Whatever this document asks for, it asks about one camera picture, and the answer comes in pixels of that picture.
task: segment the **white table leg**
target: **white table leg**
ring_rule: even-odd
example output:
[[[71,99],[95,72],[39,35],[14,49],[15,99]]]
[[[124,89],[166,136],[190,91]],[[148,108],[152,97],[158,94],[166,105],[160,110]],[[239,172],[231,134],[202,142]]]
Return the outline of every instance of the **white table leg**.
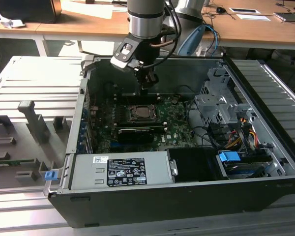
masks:
[[[49,54],[49,50],[47,47],[47,42],[44,39],[44,37],[41,35],[41,37],[37,37],[34,40],[36,42],[36,46],[38,48],[39,55],[41,57],[48,57],[50,54]]]

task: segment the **yellow wire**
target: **yellow wire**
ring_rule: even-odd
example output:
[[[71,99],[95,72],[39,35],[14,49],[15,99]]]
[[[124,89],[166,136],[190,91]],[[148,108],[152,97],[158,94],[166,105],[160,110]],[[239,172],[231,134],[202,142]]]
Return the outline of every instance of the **yellow wire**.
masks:
[[[257,146],[257,145],[256,145],[256,141],[257,141],[257,140],[256,140],[256,135],[255,135],[255,133],[253,133],[253,132],[249,132],[249,134],[252,134],[252,136],[254,137],[254,145]]]
[[[231,148],[231,147],[233,147],[235,144],[237,144],[238,142],[240,142],[240,138],[237,138],[234,142],[232,142],[231,144],[229,144],[226,148]]]

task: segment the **blue cable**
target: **blue cable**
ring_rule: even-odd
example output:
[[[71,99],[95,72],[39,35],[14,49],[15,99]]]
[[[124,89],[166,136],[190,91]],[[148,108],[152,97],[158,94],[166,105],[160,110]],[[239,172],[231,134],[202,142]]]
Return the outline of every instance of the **blue cable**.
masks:
[[[216,49],[217,49],[217,45],[218,45],[218,37],[217,37],[217,34],[216,34],[216,31],[214,29],[212,29],[210,26],[208,25],[205,25],[208,29],[210,29],[213,33],[214,33],[214,37],[215,37],[215,48],[214,48],[214,51],[213,53],[211,54],[211,57],[214,55]]]

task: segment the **barcode sticker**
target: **barcode sticker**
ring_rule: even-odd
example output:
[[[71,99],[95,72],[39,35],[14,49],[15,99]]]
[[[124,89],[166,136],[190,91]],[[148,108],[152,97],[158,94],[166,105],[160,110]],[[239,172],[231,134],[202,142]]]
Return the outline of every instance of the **barcode sticker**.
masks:
[[[93,163],[107,163],[108,157],[107,156],[95,156],[93,158]]]

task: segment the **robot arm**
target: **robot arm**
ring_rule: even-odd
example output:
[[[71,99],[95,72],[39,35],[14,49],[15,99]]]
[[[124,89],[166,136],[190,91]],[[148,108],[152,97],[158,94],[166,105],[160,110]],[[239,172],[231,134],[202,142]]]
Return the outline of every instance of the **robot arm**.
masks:
[[[203,27],[202,33],[197,33],[201,32],[198,28],[202,25],[203,3],[204,0],[179,0],[176,10],[173,10],[171,0],[169,6],[164,0],[128,0],[129,34],[114,52],[112,65],[121,70],[133,69],[141,89],[156,84],[155,66],[173,52],[188,56],[199,44],[204,32]],[[164,17],[164,7],[170,17]],[[164,36],[172,39],[162,42]],[[163,47],[170,52],[155,63]]]

